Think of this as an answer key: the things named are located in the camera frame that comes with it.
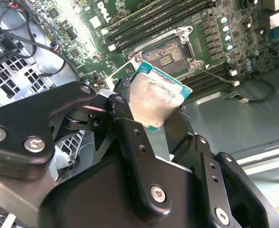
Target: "electronic component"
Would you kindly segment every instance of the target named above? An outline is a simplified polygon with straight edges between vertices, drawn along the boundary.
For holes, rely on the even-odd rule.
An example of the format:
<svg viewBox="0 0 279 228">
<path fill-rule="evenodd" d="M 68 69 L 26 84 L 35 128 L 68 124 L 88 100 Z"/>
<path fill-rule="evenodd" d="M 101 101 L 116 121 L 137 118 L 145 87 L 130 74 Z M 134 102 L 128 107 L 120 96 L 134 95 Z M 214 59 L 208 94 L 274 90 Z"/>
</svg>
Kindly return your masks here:
<svg viewBox="0 0 279 228">
<path fill-rule="evenodd" d="M 228 32 L 229 29 L 230 29 L 230 28 L 229 28 L 228 26 L 223 26 L 223 27 L 222 27 L 222 31 L 223 31 L 223 32 Z"/>
<path fill-rule="evenodd" d="M 77 38 L 77 35 L 75 34 L 73 28 L 68 28 L 66 30 L 67 35 L 69 36 L 70 40 L 74 40 Z"/>
<path fill-rule="evenodd" d="M 59 12 L 55 8 L 50 9 L 48 13 L 52 19 L 55 19 L 59 16 Z"/>
<path fill-rule="evenodd" d="M 231 42 L 231 36 L 229 36 L 229 35 L 224 35 L 224 40 L 226 41 L 226 42 Z"/>
<path fill-rule="evenodd" d="M 251 23 L 248 22 L 248 21 L 245 21 L 245 22 L 242 23 L 242 26 L 246 29 L 249 29 L 249 28 L 251 28 Z"/>
<path fill-rule="evenodd" d="M 225 49 L 226 49 L 227 51 L 231 51 L 231 50 L 233 49 L 232 44 L 227 44 L 227 45 L 225 46 Z"/>
<path fill-rule="evenodd" d="M 279 0 L 263 0 L 263 6 L 265 9 L 270 11 L 278 11 L 279 10 Z"/>
<path fill-rule="evenodd" d="M 259 14 L 261 25 L 267 29 L 279 27 L 279 12 L 263 11 Z"/>
<path fill-rule="evenodd" d="M 248 0 L 250 4 L 256 5 L 259 3 L 259 0 Z"/>
<path fill-rule="evenodd" d="M 73 49 L 70 51 L 70 55 L 73 57 L 73 58 L 76 58 L 78 56 L 80 56 L 80 53 L 78 52 L 77 49 Z"/>
<path fill-rule="evenodd" d="M 189 87 L 143 62 L 130 87 L 130 109 L 134 120 L 157 130 L 191 93 Z"/>
<path fill-rule="evenodd" d="M 214 36 L 213 35 L 209 35 L 207 37 L 205 37 L 206 42 L 210 42 L 214 40 Z"/>
<path fill-rule="evenodd" d="M 206 28 L 203 30 L 203 33 L 205 36 L 211 35 L 212 34 L 212 30 L 211 28 Z"/>
<path fill-rule="evenodd" d="M 263 35 L 265 33 L 265 28 L 255 28 L 254 32 L 258 35 Z"/>
</svg>

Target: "green circuit board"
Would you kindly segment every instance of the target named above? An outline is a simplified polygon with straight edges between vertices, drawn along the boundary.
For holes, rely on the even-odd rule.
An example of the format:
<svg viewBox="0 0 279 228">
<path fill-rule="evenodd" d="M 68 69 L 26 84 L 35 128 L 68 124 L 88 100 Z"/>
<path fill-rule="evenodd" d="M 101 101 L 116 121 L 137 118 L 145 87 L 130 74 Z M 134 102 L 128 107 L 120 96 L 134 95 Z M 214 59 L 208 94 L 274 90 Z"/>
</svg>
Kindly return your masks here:
<svg viewBox="0 0 279 228">
<path fill-rule="evenodd" d="M 259 15 L 265 10 L 261 0 L 256 4 L 247 0 L 26 1 L 56 29 L 59 51 L 97 89 L 111 88 L 121 76 L 134 74 L 134 67 L 126 65 L 108 77 L 130 60 L 134 49 L 180 27 L 192 28 L 188 36 L 192 53 L 173 35 L 160 39 L 142 55 L 169 72 L 172 67 L 172 76 L 180 81 L 201 72 L 189 71 L 185 61 L 190 58 L 202 61 L 206 70 L 234 63 L 240 81 L 252 71 L 266 73 L 279 67 L 279 59 L 269 52 L 279 35 L 261 26 Z M 48 28 L 38 22 L 51 38 Z M 169 48 L 174 51 L 168 54 Z"/>
</svg>

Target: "electrolytic capacitor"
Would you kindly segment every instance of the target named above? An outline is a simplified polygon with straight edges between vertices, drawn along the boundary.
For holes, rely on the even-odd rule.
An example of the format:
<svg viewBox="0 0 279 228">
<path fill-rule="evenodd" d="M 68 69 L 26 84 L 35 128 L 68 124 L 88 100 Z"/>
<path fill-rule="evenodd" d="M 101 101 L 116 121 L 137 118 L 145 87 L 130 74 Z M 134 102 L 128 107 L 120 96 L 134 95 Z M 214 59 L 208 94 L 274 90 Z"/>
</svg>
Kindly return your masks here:
<svg viewBox="0 0 279 228">
<path fill-rule="evenodd" d="M 231 41 L 231 36 L 229 36 L 229 35 L 225 35 L 224 36 L 224 40 L 226 41 L 226 42 L 230 42 Z"/>
<path fill-rule="evenodd" d="M 242 25 L 243 25 L 243 27 L 246 28 L 246 29 L 249 29 L 249 28 L 251 27 L 251 23 L 249 23 L 248 21 L 243 22 Z"/>
<path fill-rule="evenodd" d="M 256 5 L 259 3 L 259 0 L 248 0 L 250 4 Z"/>
<path fill-rule="evenodd" d="M 223 31 L 223 32 L 228 32 L 229 29 L 230 29 L 230 28 L 229 28 L 228 26 L 223 26 L 222 31 Z"/>
<path fill-rule="evenodd" d="M 225 49 L 226 49 L 227 51 L 231 51 L 231 50 L 233 49 L 232 44 L 227 44 L 227 45 L 225 46 Z"/>
<path fill-rule="evenodd" d="M 264 28 L 256 28 L 254 30 L 254 32 L 258 35 L 263 35 L 265 33 L 265 29 Z"/>
</svg>

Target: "metal bracket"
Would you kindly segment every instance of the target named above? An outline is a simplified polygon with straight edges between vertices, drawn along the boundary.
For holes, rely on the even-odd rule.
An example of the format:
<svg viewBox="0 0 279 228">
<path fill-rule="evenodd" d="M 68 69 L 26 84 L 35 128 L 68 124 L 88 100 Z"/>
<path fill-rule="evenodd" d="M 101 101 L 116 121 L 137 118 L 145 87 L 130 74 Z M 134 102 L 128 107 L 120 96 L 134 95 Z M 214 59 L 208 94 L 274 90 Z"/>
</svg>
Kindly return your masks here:
<svg viewBox="0 0 279 228">
<path fill-rule="evenodd" d="M 94 99 L 93 90 L 72 82 L 0 107 L 0 175 L 41 177 L 53 158 L 64 116 Z"/>
</svg>

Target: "black ram slot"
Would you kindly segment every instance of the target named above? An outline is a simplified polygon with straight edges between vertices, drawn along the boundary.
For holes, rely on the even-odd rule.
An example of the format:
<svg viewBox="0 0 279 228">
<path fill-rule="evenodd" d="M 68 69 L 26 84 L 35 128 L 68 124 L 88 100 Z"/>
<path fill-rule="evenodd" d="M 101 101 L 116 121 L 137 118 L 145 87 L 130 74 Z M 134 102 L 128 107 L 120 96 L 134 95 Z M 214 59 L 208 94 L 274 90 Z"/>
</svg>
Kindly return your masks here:
<svg viewBox="0 0 279 228">
<path fill-rule="evenodd" d="M 168 9 L 159 13 L 153 19 L 146 19 L 145 22 L 139 24 L 137 27 L 129 28 L 129 30 L 121 33 L 119 36 L 111 37 L 111 39 L 109 39 L 109 42 L 115 42 L 115 44 L 123 44 L 126 41 L 132 40 L 133 37 L 136 37 L 140 34 L 147 34 L 149 31 L 153 30 L 153 27 L 166 25 L 176 19 L 180 21 L 180 17 L 187 14 L 189 11 L 194 10 L 193 7 L 199 7 L 199 5 L 202 5 L 203 3 L 201 0 L 188 1 L 187 4 L 183 2 L 181 3 L 181 5 L 183 4 L 182 7 L 178 5 L 176 8 Z"/>
<path fill-rule="evenodd" d="M 140 26 L 143 24 L 146 24 L 148 20 L 154 19 L 159 14 L 164 13 L 166 10 L 173 10 L 176 5 L 178 5 L 181 2 L 186 2 L 186 0 L 177 0 L 176 2 L 165 2 L 163 5 L 158 6 L 157 10 L 151 11 L 149 13 L 146 13 L 144 15 L 141 15 L 141 17 L 136 18 L 134 20 L 129 20 L 126 23 L 123 24 L 122 27 L 117 28 L 114 32 L 110 34 L 109 40 L 117 40 L 118 36 L 128 30 L 130 28 L 134 28 L 136 26 Z"/>
<path fill-rule="evenodd" d="M 127 48 L 135 46 L 136 44 L 142 42 L 143 40 L 150 39 L 154 36 L 162 35 L 165 32 L 168 32 L 168 30 L 172 30 L 172 29 L 176 28 L 176 25 L 180 21 L 182 21 L 186 18 L 189 18 L 192 15 L 205 10 L 207 7 L 208 7 L 207 5 L 204 5 L 204 6 L 195 8 L 193 11 L 184 12 L 183 13 L 184 15 L 182 15 L 182 16 L 179 15 L 178 17 L 175 17 L 175 19 L 173 19 L 173 20 L 169 19 L 168 22 L 165 23 L 165 24 L 160 23 L 160 24 L 156 25 L 155 28 L 149 29 L 148 32 L 146 31 L 146 33 L 141 32 L 142 35 L 140 35 L 139 37 L 136 37 L 132 40 L 126 40 L 124 43 L 119 42 L 119 43 L 115 44 L 115 46 L 117 48 L 117 52 L 121 53 L 124 50 L 126 50 Z"/>
<path fill-rule="evenodd" d="M 151 3 L 144 9 L 140 9 L 137 12 L 131 14 L 130 16 L 122 19 L 121 21 L 119 21 L 113 25 L 110 25 L 107 29 L 109 31 L 115 32 L 116 30 L 120 29 L 121 26 L 123 26 L 123 27 L 128 26 L 128 25 L 130 25 L 130 23 L 133 23 L 133 22 L 141 19 L 142 17 L 147 17 L 154 11 L 157 11 L 158 9 L 163 8 L 170 2 L 171 2 L 171 0 L 162 0 L 162 1 L 159 1 L 158 3 L 154 3 L 154 4 Z"/>
<path fill-rule="evenodd" d="M 212 90 L 215 90 L 215 89 L 218 89 L 218 88 L 221 88 L 225 85 L 226 83 L 219 80 L 218 84 L 216 85 L 212 85 L 211 87 L 205 87 L 205 88 L 202 88 L 198 91 L 193 91 L 193 93 L 188 97 L 189 98 L 192 98 L 194 96 L 200 96 L 202 94 L 205 94 L 205 93 L 208 93 L 209 91 L 212 91 Z"/>
</svg>

